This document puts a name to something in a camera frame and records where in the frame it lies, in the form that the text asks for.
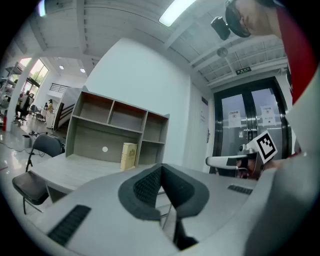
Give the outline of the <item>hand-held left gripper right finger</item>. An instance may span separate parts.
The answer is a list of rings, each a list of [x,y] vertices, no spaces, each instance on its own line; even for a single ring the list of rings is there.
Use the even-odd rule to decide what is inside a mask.
[[[176,210],[174,241],[162,250],[244,250],[251,231],[236,215],[255,186],[253,180],[161,165],[161,185]]]

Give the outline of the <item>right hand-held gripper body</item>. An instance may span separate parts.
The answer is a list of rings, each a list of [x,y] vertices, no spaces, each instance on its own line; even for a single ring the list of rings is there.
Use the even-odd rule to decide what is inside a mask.
[[[268,130],[239,147],[236,173],[240,178],[258,180],[278,150]]]

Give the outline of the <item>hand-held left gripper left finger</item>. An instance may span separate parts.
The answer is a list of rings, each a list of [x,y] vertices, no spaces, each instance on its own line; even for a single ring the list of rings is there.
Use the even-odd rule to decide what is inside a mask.
[[[46,213],[46,234],[72,252],[176,252],[156,209],[161,164],[87,182]]]

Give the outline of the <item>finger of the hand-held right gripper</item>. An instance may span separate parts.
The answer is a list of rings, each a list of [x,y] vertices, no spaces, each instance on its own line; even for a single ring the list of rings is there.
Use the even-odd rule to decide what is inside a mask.
[[[247,155],[234,156],[212,156],[205,159],[205,163],[210,167],[236,167],[238,160],[247,158]]]

